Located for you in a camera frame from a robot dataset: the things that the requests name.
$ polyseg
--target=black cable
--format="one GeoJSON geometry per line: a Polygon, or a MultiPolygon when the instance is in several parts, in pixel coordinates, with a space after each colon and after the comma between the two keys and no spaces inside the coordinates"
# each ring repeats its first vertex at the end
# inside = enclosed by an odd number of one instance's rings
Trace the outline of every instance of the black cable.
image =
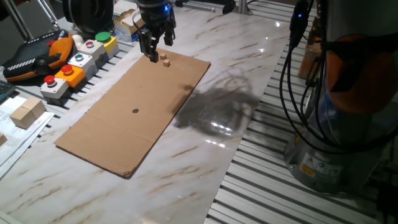
{"type": "Polygon", "coordinates": [[[322,43],[322,41],[320,41],[320,40],[316,40],[316,41],[308,40],[308,38],[306,38],[306,37],[304,36],[304,34],[303,34],[303,38],[304,38],[305,40],[307,40],[308,42],[311,42],[311,43],[322,43]]]}
{"type": "MultiPolygon", "coordinates": [[[[317,61],[314,60],[313,63],[312,63],[311,68],[310,68],[310,71],[308,72],[308,75],[307,75],[307,80],[308,80],[308,78],[310,78],[313,65],[314,65],[316,62],[317,62],[317,61]]],[[[318,73],[318,71],[319,71],[319,67],[320,67],[320,62],[318,61],[318,65],[317,65],[317,67],[316,67],[316,69],[315,69],[315,71],[314,71],[314,73],[313,73],[313,75],[312,75],[312,77],[311,77],[311,80],[310,80],[310,83],[309,83],[309,84],[313,83],[313,81],[314,81],[314,79],[315,79],[315,77],[317,76],[317,73],[318,73]]],[[[311,87],[309,84],[307,85],[307,87],[305,87],[303,97],[301,97],[300,112],[301,112],[302,116],[305,116],[305,115],[304,115],[303,106],[304,106],[305,95],[307,95],[307,92],[308,92],[308,90],[309,90],[310,87],[311,87]]]]}
{"type": "Polygon", "coordinates": [[[246,3],[246,6],[248,6],[248,4],[251,4],[253,2],[269,3],[269,2],[265,2],[265,1],[252,0],[252,1],[249,1],[248,3],[246,3]]]}
{"type": "Polygon", "coordinates": [[[249,1],[248,3],[246,3],[246,8],[247,8],[248,10],[250,10],[249,4],[251,4],[251,3],[253,3],[253,2],[269,3],[269,2],[265,2],[265,1],[252,0],[252,1],[249,1]]]}
{"type": "Polygon", "coordinates": [[[305,143],[307,143],[310,147],[314,148],[315,150],[318,150],[320,152],[323,152],[325,154],[333,154],[333,155],[347,155],[347,154],[353,154],[354,152],[331,152],[331,151],[325,151],[323,149],[320,149],[316,146],[314,146],[312,143],[310,143],[303,135],[302,133],[296,128],[296,126],[294,125],[292,119],[290,118],[289,112],[286,109],[286,104],[285,104],[285,100],[283,97],[283,80],[284,80],[284,75],[285,75],[285,71],[286,71],[286,67],[288,66],[288,64],[291,62],[292,60],[292,51],[293,49],[289,49],[289,52],[287,53],[286,56],[286,61],[284,63],[284,67],[282,69],[282,73],[280,74],[280,82],[279,82],[279,95],[280,95],[280,102],[282,103],[282,107],[284,109],[286,118],[288,120],[288,122],[290,123],[290,125],[292,126],[292,128],[294,129],[294,131],[297,133],[298,136],[300,136],[301,139],[303,139],[303,141],[305,143]]]}
{"type": "Polygon", "coordinates": [[[294,130],[295,130],[295,132],[297,133],[297,135],[299,135],[302,139],[303,139],[303,141],[305,141],[310,147],[313,147],[314,149],[316,149],[316,150],[318,150],[318,151],[320,151],[320,152],[324,152],[324,153],[327,153],[327,154],[355,154],[355,153],[358,153],[358,152],[368,152],[368,151],[372,151],[372,150],[374,150],[375,148],[377,148],[377,147],[379,147],[379,146],[381,146],[381,145],[384,145],[385,143],[387,143],[388,141],[390,141],[392,138],[394,138],[397,134],[398,134],[398,128],[396,128],[395,130],[393,130],[393,131],[391,131],[389,134],[387,134],[387,135],[385,135],[385,136],[380,136],[379,138],[377,138],[377,139],[374,139],[373,141],[369,141],[369,142],[367,142],[367,143],[365,143],[365,144],[359,144],[359,145],[341,145],[341,144],[336,144],[335,142],[333,142],[333,141],[331,141],[328,137],[327,137],[327,135],[323,132],[323,130],[322,130],[322,127],[320,126],[320,122],[319,122],[319,117],[318,117],[318,103],[319,103],[319,99],[320,99],[320,92],[321,92],[321,88],[322,88],[322,80],[323,80],[323,73],[324,73],[324,71],[325,71],[325,69],[324,69],[324,63],[325,63],[325,59],[326,59],[326,53],[325,53],[325,51],[323,51],[322,52],[322,54],[321,54],[321,60],[320,60],[320,64],[321,64],[321,74],[320,74],[320,82],[319,82],[319,84],[318,84],[318,88],[316,89],[316,91],[317,91],[317,94],[315,95],[315,100],[316,100],[316,106],[315,106],[315,110],[316,110],[316,112],[315,112],[315,117],[316,117],[316,119],[317,119],[317,125],[319,126],[319,128],[320,128],[320,130],[321,130],[321,132],[323,133],[323,136],[324,137],[326,137],[326,141],[324,140],[324,139],[322,139],[320,136],[318,136],[317,134],[315,134],[315,132],[311,129],[311,128],[309,128],[309,126],[307,125],[308,124],[308,121],[305,119],[305,117],[304,116],[301,116],[301,114],[300,114],[300,112],[299,112],[299,110],[298,110],[298,108],[297,108],[297,105],[295,104],[295,100],[294,100],[294,97],[292,96],[293,95],[293,93],[292,93],[292,88],[291,88],[291,82],[290,82],[290,66],[291,66],[291,59],[292,59],[292,51],[293,51],[293,48],[294,47],[291,47],[291,44],[289,44],[290,45],[290,47],[289,47],[289,52],[288,52],[288,55],[287,55],[287,58],[286,58],[286,61],[285,61],[285,63],[284,63],[284,67],[283,67],[283,70],[282,70],[282,74],[281,74],[281,78],[280,78],[280,83],[279,83],[279,94],[280,94],[280,99],[281,99],[281,103],[282,103],[282,107],[283,107],[283,109],[284,109],[284,112],[285,112],[285,114],[286,114],[286,117],[287,117],[287,119],[288,119],[288,121],[289,121],[289,123],[290,123],[290,125],[294,128],[294,130]],[[307,128],[307,130],[308,131],[310,131],[311,132],[311,134],[313,134],[319,141],[321,141],[323,144],[326,144],[326,145],[329,145],[329,146],[331,146],[331,147],[336,147],[336,148],[338,148],[338,149],[342,149],[342,150],[345,150],[345,152],[331,152],[331,151],[325,151],[325,150],[323,150],[323,149],[320,149],[320,148],[318,148],[318,147],[315,147],[313,144],[311,144],[308,140],[306,140],[304,137],[303,137],[303,135],[300,133],[300,131],[295,127],[295,125],[294,125],[294,123],[293,123],[293,121],[291,120],[291,118],[290,118],[290,116],[289,116],[289,113],[287,112],[287,109],[286,109],[286,105],[285,105],[285,102],[284,102],[284,97],[283,97],[283,86],[282,86],[282,84],[283,84],[283,77],[284,77],[284,75],[285,75],[285,71],[286,71],[286,68],[288,67],[288,70],[287,70],[287,73],[288,73],[288,88],[289,88],[289,95],[290,95],[290,98],[291,98],[291,100],[292,100],[292,102],[293,102],[293,106],[294,106],[294,108],[295,108],[295,111],[296,111],[296,113],[297,113],[297,115],[299,116],[299,118],[300,118],[300,120],[302,121],[302,123],[305,125],[305,127],[307,128]]]}

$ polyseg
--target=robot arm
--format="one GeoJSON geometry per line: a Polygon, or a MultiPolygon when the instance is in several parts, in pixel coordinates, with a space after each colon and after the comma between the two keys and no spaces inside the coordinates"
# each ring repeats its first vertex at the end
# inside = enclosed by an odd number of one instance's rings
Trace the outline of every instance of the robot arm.
{"type": "Polygon", "coordinates": [[[149,57],[151,62],[156,63],[159,60],[156,46],[160,36],[165,34],[164,42],[168,46],[172,46],[175,39],[176,23],[173,7],[168,0],[136,0],[136,2],[140,9],[139,14],[147,26],[145,31],[137,28],[141,52],[149,57]]]}

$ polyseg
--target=green button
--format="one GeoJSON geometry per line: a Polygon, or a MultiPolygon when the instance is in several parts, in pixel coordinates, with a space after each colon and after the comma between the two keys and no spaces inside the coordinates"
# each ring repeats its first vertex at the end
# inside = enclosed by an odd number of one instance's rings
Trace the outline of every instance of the green button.
{"type": "Polygon", "coordinates": [[[107,43],[111,40],[111,34],[108,32],[100,32],[99,34],[95,35],[95,39],[102,43],[107,43]]]}
{"type": "Polygon", "coordinates": [[[75,56],[75,59],[76,59],[76,61],[79,62],[79,61],[83,60],[83,56],[78,54],[78,55],[75,56]]]}

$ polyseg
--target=small wooden block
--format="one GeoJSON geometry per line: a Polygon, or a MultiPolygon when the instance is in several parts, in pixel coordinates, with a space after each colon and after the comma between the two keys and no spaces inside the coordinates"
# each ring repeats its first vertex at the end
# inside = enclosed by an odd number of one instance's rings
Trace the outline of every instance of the small wooden block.
{"type": "Polygon", "coordinates": [[[166,59],[167,59],[166,53],[161,53],[161,54],[160,54],[160,59],[161,59],[161,60],[166,60],[166,59]]]}
{"type": "Polygon", "coordinates": [[[169,67],[170,66],[170,61],[169,60],[164,60],[163,61],[163,66],[169,67]]]}
{"type": "Polygon", "coordinates": [[[36,119],[45,112],[45,106],[43,102],[36,97],[30,97],[21,107],[31,110],[36,119]]]}
{"type": "Polygon", "coordinates": [[[10,114],[10,118],[12,122],[14,122],[15,126],[25,130],[28,129],[36,120],[36,117],[31,110],[21,106],[10,114]]]}
{"type": "Polygon", "coordinates": [[[6,143],[7,137],[0,133],[0,146],[2,146],[4,143],[6,143]]]}

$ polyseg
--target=marble table surface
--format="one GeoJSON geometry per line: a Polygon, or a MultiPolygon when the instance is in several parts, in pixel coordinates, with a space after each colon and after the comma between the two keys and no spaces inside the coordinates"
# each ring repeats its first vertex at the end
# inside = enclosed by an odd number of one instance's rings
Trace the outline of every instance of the marble table surface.
{"type": "Polygon", "coordinates": [[[287,43],[289,24],[176,8],[174,45],[211,67],[130,179],[53,142],[142,54],[134,47],[0,180],[0,210],[21,223],[203,223],[287,43]]]}

